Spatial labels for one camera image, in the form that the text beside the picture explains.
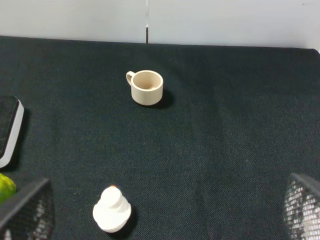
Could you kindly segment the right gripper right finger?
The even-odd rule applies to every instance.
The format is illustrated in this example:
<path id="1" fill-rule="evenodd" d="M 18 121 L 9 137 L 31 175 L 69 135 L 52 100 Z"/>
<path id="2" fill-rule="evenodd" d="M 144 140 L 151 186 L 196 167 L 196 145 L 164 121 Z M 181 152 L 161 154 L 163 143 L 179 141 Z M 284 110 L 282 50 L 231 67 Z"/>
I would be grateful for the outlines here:
<path id="1" fill-rule="evenodd" d="M 290 240 L 320 238 L 320 182 L 292 173 L 285 191 L 283 222 Z"/>

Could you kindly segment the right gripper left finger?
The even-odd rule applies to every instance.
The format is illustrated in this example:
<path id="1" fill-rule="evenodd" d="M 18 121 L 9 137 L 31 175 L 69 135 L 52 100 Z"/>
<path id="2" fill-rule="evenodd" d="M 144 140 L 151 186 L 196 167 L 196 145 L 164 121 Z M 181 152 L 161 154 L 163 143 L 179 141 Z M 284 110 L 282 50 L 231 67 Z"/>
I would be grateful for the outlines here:
<path id="1" fill-rule="evenodd" d="M 50 240 L 55 205 L 49 179 L 35 180 L 0 205 L 2 240 Z"/>

